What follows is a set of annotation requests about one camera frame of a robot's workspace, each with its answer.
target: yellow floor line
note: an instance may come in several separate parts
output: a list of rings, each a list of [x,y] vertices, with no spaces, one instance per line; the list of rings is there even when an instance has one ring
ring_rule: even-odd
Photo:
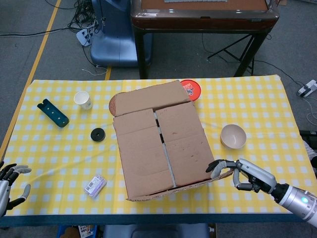
[[[110,80],[110,75],[111,75],[111,66],[108,66],[105,80]]]
[[[57,7],[59,7],[60,1],[61,0],[57,0],[57,2],[56,2],[56,5],[55,5],[56,7],[54,7],[54,10],[53,10],[53,13],[52,13],[52,16],[51,16],[51,19],[50,19],[50,22],[49,22],[49,25],[48,25],[46,31],[50,31],[52,29],[52,25],[53,25],[53,22],[55,20],[56,13],[57,13],[57,10],[58,10]],[[42,40],[40,49],[39,49],[38,54],[36,55],[35,61],[33,63],[31,72],[30,72],[29,77],[28,77],[28,79],[27,79],[27,81],[25,83],[25,86],[24,86],[23,92],[21,94],[20,100],[19,100],[18,105],[16,106],[15,112],[13,114],[11,123],[10,123],[10,125],[8,127],[8,130],[6,131],[5,136],[4,136],[4,139],[3,139],[3,142],[2,142],[2,145],[1,145],[1,148],[0,148],[0,161],[2,160],[4,152],[5,152],[5,149],[6,149],[7,145],[8,145],[8,143],[9,143],[9,140],[10,140],[10,137],[11,137],[11,134],[12,134],[16,119],[17,119],[17,117],[19,115],[19,112],[20,112],[20,109],[21,109],[21,106],[22,106],[22,102],[24,100],[26,89],[28,88],[28,86],[32,82],[32,79],[34,77],[36,68],[37,68],[37,66],[39,64],[39,61],[40,61],[40,58],[42,56],[42,53],[43,53],[46,41],[48,40],[48,37],[49,37],[49,34],[44,35],[44,38]]]

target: yellow checkered tablecloth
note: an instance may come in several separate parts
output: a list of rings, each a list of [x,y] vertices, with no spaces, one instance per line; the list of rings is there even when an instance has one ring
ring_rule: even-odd
[[[317,194],[316,178],[279,76],[195,80],[202,88],[195,106],[215,159],[250,160],[273,173],[279,183]],[[121,91],[169,81],[35,80],[27,89],[4,159],[33,169],[14,183],[11,199],[22,194],[25,184],[32,188],[28,200],[8,215],[287,212],[263,192],[238,191],[232,177],[152,201],[125,200],[109,100]],[[91,95],[89,111],[73,102],[80,90]],[[45,98],[69,117],[65,128],[57,127],[37,108]],[[247,133],[241,150],[228,150],[220,143],[221,129],[229,123]],[[90,139],[96,127],[106,132],[100,143]],[[84,186],[95,174],[108,183],[93,200]]]

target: black puck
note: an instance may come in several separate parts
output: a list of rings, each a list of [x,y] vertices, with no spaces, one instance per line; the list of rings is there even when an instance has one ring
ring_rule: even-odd
[[[94,129],[90,134],[90,137],[95,142],[102,141],[105,138],[105,136],[106,136],[105,131],[101,128]]]

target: robotic hand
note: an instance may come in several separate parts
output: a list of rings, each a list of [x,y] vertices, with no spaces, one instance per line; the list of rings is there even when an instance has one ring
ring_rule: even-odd
[[[209,164],[206,173],[211,173],[211,178],[220,175],[221,170],[230,168],[233,170],[233,183],[238,190],[271,194],[274,201],[286,208],[304,221],[317,227],[317,197],[302,189],[276,182],[274,175],[252,164],[251,162],[239,159],[236,162],[228,160],[216,160]],[[248,178],[249,183],[241,183],[239,173]]]
[[[30,194],[31,186],[28,184],[24,188],[21,197],[16,200],[10,201],[9,195],[11,185],[14,183],[19,174],[27,174],[31,171],[27,165],[7,165],[0,171],[0,217],[6,214],[7,210],[12,210],[17,205],[26,200]]]

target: red lid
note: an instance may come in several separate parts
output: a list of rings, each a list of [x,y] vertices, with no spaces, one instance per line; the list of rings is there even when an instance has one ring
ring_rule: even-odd
[[[200,88],[199,84],[195,82],[194,80],[185,79],[180,82],[183,86],[183,88],[188,93],[189,99],[194,101],[199,98],[202,89]]]

